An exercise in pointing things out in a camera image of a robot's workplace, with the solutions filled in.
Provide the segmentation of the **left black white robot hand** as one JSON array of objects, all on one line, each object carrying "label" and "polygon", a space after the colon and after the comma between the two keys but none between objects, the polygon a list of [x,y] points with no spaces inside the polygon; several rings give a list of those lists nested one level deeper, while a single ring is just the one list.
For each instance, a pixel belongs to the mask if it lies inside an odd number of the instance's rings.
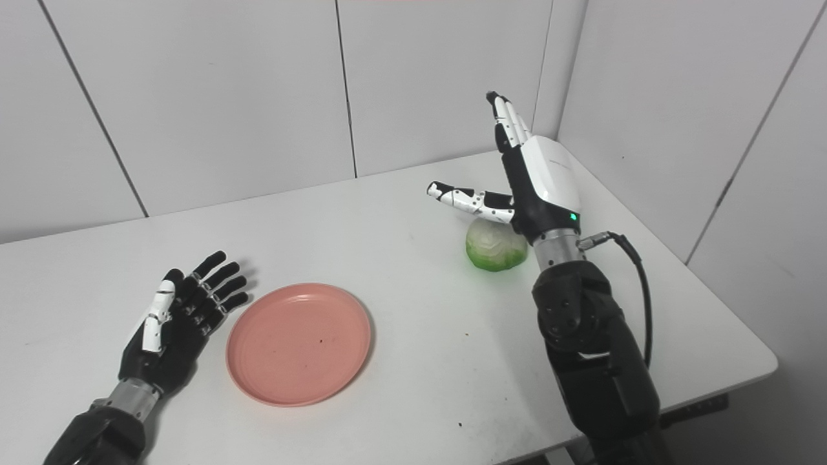
[{"label": "left black white robot hand", "polygon": [[249,300],[246,284],[240,264],[228,262],[225,251],[189,274],[169,270],[122,351],[118,380],[139,380],[163,397],[183,388],[210,336]]}]

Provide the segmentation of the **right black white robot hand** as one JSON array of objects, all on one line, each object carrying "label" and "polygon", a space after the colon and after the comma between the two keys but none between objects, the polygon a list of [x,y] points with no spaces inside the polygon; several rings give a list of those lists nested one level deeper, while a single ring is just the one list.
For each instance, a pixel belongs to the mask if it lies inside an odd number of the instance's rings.
[{"label": "right black white robot hand", "polygon": [[535,135],[511,100],[485,95],[494,115],[494,141],[510,192],[455,187],[434,181],[426,193],[438,202],[492,223],[511,225],[529,243],[550,232],[581,233],[581,196],[571,154],[559,142]]}]

